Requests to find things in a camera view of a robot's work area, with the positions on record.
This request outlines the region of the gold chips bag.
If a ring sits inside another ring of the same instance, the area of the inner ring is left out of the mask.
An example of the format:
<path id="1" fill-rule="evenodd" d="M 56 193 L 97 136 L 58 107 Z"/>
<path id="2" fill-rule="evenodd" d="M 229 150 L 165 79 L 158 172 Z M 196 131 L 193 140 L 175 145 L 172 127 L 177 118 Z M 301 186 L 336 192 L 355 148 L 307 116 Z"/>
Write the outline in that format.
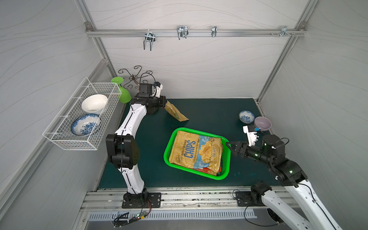
<path id="1" fill-rule="evenodd" d="M 169 101 L 167 101 L 167 103 L 165 104 L 165 110 L 172 116 L 174 117 L 176 120 L 178 120 L 179 122 L 184 122 L 184 121 L 188 121 L 189 119 L 187 117 L 185 117 L 172 103 L 170 103 Z"/>

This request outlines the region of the red white chips bag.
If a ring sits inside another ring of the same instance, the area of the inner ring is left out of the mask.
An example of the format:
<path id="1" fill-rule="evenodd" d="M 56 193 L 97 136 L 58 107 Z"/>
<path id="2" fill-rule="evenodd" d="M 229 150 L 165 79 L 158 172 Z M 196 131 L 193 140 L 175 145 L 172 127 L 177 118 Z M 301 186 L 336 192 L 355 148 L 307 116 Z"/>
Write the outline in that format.
<path id="1" fill-rule="evenodd" d="M 222 172 L 222 161 L 220 162 L 219 169 L 217 171 L 213 171 L 213 170 L 209 169 L 208 167 L 199 168 L 199 169 L 196 169 L 196 170 L 199 171 L 199 172 L 203 172 L 203 173 L 206 173 L 206 174 L 213 175 L 213 176 L 219 176 Z"/>

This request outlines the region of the yellow blue chips bag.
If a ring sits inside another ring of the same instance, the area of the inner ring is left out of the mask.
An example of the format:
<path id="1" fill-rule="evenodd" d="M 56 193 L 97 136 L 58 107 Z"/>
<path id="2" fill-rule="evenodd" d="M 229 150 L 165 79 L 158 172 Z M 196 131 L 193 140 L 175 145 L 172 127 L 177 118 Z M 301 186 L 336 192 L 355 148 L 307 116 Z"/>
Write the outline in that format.
<path id="1" fill-rule="evenodd" d="M 195 171 L 205 167 L 217 171 L 222 161 L 222 153 L 221 138 L 178 131 L 170 152 L 169 163 Z"/>

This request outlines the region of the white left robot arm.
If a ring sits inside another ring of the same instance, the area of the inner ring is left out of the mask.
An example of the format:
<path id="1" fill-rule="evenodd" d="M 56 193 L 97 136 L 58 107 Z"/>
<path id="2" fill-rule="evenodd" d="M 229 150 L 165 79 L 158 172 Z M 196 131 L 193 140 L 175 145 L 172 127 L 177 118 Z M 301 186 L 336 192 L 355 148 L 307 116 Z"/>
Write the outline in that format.
<path id="1" fill-rule="evenodd" d="M 120 171 L 127 185 L 126 200 L 139 199 L 145 202 L 148 199 L 138 168 L 140 151 L 135 137 L 143 118 L 164 108 L 166 103 L 165 96 L 133 98 L 128 103 L 129 111 L 122 125 L 114 134 L 106 136 L 109 160 Z"/>

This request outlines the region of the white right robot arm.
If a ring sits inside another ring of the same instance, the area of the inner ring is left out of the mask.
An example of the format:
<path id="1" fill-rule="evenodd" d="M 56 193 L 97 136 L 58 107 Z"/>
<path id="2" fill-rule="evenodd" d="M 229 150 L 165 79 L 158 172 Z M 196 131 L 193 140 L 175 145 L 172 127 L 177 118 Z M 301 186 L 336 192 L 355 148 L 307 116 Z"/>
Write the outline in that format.
<path id="1" fill-rule="evenodd" d="M 301 216 L 286 204 L 271 186 L 264 182 L 253 185 L 249 192 L 237 191 L 234 198 L 239 207 L 266 207 L 275 224 L 285 223 L 292 230 L 341 229 L 317 196 L 306 173 L 296 162 L 286 157 L 285 143 L 281 138 L 265 135 L 261 147 L 252 145 L 251 142 L 227 142 L 226 146 L 235 156 L 265 164 L 298 203 L 305 216 Z"/>

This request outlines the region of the blue floral ceramic bowl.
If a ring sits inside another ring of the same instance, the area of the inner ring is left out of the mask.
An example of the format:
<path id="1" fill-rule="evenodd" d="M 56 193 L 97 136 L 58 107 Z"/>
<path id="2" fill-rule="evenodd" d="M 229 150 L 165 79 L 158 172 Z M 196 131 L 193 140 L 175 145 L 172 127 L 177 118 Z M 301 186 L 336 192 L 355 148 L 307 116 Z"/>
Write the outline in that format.
<path id="1" fill-rule="evenodd" d="M 244 110 L 239 113 L 239 119 L 244 124 L 251 124 L 255 120 L 255 115 L 250 111 Z"/>

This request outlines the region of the brown metal scroll stand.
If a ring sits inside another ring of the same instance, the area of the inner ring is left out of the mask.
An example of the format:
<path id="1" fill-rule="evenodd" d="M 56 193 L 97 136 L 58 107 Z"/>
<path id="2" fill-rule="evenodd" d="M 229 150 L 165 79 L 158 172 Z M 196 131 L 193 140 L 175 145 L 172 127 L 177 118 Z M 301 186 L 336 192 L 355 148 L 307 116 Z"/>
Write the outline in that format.
<path id="1" fill-rule="evenodd" d="M 127 81 L 123 83 L 123 88 L 127 90 L 139 90 L 141 83 L 149 83 L 147 78 L 152 77 L 153 82 L 156 82 L 155 77 L 153 76 L 152 71 L 142 72 L 142 66 L 136 65 L 133 67 L 133 70 L 138 71 L 136 74 L 132 74 L 128 69 L 123 68 L 119 69 L 117 72 L 118 74 L 128 74 Z"/>

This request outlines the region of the white bowl in rack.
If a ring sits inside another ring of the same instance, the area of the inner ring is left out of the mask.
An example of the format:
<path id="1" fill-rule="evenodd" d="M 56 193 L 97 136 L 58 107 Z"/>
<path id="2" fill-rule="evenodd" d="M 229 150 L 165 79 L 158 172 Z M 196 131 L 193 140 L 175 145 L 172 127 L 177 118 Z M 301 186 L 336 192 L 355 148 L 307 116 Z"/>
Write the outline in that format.
<path id="1" fill-rule="evenodd" d="M 101 114 L 108 102 L 108 97 L 103 94 L 95 94 L 86 98 L 81 108 L 84 112 L 90 114 Z"/>

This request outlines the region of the metal double hook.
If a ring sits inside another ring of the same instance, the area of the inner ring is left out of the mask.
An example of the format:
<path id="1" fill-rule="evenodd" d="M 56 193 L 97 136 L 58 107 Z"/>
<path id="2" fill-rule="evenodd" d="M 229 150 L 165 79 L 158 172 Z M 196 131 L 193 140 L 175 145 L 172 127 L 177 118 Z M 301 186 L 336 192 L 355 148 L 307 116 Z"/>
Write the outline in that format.
<path id="1" fill-rule="evenodd" d="M 144 36 L 143 49 L 145 50 L 149 46 L 149 50 L 152 51 L 153 43 L 156 41 L 156 35 L 152 32 L 147 32 Z"/>

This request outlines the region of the metal loop hook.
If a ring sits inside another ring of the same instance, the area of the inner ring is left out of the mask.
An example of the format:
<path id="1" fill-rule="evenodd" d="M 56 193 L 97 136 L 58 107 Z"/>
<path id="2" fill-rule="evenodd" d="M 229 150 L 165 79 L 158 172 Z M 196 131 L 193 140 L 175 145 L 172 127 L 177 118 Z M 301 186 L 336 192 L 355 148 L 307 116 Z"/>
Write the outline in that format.
<path id="1" fill-rule="evenodd" d="M 181 38 L 187 39 L 187 36 L 189 34 L 187 26 L 184 26 L 184 25 L 178 26 L 176 30 L 177 30 L 177 36 L 179 40 Z"/>

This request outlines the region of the blue floral plate in rack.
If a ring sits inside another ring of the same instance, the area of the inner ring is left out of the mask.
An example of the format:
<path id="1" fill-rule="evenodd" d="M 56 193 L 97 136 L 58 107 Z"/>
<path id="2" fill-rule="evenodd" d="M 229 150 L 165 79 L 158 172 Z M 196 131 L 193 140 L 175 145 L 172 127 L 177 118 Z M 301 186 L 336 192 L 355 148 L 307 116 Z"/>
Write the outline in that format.
<path id="1" fill-rule="evenodd" d="M 71 125 L 71 132 L 76 136 L 88 136 L 100 124 L 97 114 L 86 114 L 76 119 Z"/>

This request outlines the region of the small metal hook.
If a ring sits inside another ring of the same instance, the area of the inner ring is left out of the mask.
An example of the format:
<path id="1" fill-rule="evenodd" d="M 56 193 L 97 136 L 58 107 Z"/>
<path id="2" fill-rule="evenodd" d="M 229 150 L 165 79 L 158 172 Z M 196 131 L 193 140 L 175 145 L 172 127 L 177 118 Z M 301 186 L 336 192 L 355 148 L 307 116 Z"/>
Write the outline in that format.
<path id="1" fill-rule="evenodd" d="M 215 38 L 217 36 L 217 26 L 213 26 L 211 29 L 211 37 Z"/>

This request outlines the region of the metal clamp hook right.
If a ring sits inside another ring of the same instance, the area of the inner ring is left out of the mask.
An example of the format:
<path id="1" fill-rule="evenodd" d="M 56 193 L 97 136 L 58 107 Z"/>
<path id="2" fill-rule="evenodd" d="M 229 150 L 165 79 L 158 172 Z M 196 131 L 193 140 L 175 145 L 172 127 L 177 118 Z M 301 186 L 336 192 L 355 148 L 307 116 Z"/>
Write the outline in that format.
<path id="1" fill-rule="evenodd" d="M 288 32 L 288 27 L 284 26 L 278 33 L 270 33 L 271 36 L 278 36 L 278 37 L 295 37 L 296 34 L 292 32 Z"/>

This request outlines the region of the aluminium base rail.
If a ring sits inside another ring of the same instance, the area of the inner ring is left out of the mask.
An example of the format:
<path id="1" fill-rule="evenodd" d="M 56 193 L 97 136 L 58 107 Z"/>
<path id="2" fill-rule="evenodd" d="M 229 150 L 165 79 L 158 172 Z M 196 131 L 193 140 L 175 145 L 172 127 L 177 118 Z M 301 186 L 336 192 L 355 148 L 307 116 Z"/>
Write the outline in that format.
<path id="1" fill-rule="evenodd" d="M 161 194 L 151 198 L 151 208 L 142 207 L 141 203 L 124 208 L 125 190 L 102 189 L 86 194 L 80 212 L 87 212 L 89 220 L 112 220 L 124 213 L 134 217 L 144 212 L 148 213 L 145 220 L 269 218 L 266 207 L 239 206 L 236 192 L 248 192 L 248 186 L 157 187 L 149 188 L 149 191 Z"/>

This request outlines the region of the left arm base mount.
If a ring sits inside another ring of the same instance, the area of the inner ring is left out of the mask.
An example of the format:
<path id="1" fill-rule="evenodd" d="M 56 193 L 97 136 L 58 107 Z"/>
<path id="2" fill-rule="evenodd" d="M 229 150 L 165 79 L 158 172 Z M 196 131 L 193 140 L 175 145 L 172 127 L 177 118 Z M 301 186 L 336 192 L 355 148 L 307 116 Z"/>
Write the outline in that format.
<path id="1" fill-rule="evenodd" d="M 144 192 L 142 194 L 125 193 L 121 207 L 123 209 L 157 209 L 161 207 L 162 194 Z"/>

